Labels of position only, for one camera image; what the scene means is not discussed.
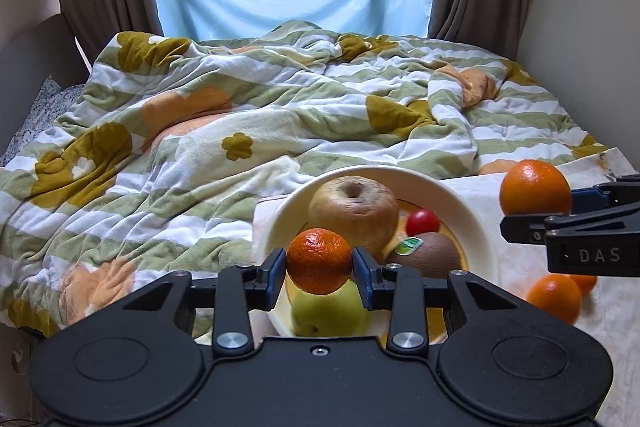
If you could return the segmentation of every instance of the striped comforter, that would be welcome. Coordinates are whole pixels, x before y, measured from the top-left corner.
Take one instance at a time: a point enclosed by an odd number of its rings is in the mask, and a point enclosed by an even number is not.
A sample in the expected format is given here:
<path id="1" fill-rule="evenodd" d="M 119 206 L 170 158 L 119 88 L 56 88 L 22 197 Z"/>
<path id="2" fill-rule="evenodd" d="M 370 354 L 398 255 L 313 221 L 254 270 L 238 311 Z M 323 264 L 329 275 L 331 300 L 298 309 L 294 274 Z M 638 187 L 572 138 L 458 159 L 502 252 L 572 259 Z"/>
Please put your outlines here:
<path id="1" fill-rule="evenodd" d="M 122 33 L 0 173 L 0 318 L 50 335 L 168 270 L 214 274 L 250 256 L 261 197 L 332 169 L 452 178 L 603 149 L 472 46 L 297 21 L 234 41 Z"/>

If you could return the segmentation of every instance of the white bowl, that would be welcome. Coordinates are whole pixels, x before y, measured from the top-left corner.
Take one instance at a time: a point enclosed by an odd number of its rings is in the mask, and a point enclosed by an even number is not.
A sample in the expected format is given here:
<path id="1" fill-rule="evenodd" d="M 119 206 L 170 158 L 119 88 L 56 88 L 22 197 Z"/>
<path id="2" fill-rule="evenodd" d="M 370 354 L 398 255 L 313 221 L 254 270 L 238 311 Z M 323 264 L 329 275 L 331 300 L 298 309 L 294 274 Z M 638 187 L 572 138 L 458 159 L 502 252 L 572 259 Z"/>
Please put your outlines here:
<path id="1" fill-rule="evenodd" d="M 258 243 L 256 261 L 263 261 L 273 248 L 287 248 L 308 222 L 306 210 L 316 190 L 325 182 L 341 176 L 370 178 L 388 187 L 396 199 L 433 210 L 462 247 L 469 271 L 494 284 L 498 283 L 498 270 L 491 242 L 480 220 L 465 202 L 434 178 L 392 166 L 346 167 L 323 174 L 302 185 L 271 217 Z M 290 316 L 291 305 L 283 285 L 269 318 L 276 331 L 284 337 L 295 336 Z M 382 336 L 388 330 L 388 320 L 389 312 L 372 312 L 366 335 Z"/>

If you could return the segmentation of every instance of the orange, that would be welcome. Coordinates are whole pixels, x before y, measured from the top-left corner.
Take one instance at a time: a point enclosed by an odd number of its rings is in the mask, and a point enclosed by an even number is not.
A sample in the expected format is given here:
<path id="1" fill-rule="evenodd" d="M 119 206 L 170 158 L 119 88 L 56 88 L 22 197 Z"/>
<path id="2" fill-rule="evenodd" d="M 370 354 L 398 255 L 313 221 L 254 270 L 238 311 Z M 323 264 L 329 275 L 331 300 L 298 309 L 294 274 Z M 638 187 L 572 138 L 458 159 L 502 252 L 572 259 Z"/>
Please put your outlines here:
<path id="1" fill-rule="evenodd" d="M 564 175 L 550 163 L 516 163 L 500 185 L 500 207 L 511 214 L 569 214 L 572 195 Z"/>
<path id="2" fill-rule="evenodd" d="M 569 279 L 572 279 L 580 288 L 582 295 L 587 295 L 598 282 L 598 278 L 595 275 L 570 275 Z"/>
<path id="3" fill-rule="evenodd" d="M 335 292 L 347 282 L 352 267 L 349 243 L 330 230 L 305 230 L 287 251 L 289 277 L 302 291 L 315 295 Z"/>
<path id="4" fill-rule="evenodd" d="M 580 315 L 582 294 L 574 280 L 554 273 L 536 281 L 527 294 L 527 302 L 573 324 Z"/>

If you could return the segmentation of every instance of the green apple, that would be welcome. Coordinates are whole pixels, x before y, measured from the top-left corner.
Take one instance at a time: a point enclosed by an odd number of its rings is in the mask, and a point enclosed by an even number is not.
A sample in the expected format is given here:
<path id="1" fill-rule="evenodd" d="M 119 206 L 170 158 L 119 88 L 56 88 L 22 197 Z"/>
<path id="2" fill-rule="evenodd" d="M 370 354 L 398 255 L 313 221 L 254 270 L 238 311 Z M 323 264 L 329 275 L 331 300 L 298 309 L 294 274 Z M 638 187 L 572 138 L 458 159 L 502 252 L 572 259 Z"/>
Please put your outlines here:
<path id="1" fill-rule="evenodd" d="M 300 292 L 291 305 L 291 322 L 299 337 L 352 337 L 364 334 L 369 312 L 356 283 L 348 280 L 329 295 Z"/>

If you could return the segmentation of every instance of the red cherry tomato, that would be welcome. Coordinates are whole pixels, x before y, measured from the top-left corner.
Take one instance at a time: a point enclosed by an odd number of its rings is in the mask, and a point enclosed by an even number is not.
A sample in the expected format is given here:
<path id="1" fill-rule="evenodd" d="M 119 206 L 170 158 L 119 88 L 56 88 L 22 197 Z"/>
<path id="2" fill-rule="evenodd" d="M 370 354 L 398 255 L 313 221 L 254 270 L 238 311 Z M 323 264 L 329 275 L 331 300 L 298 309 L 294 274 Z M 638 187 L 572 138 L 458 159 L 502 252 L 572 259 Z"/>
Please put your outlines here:
<path id="1" fill-rule="evenodd" d="M 409 215 L 404 230 L 409 237 L 419 233 L 439 232 L 440 220 L 431 210 L 422 208 Z"/>

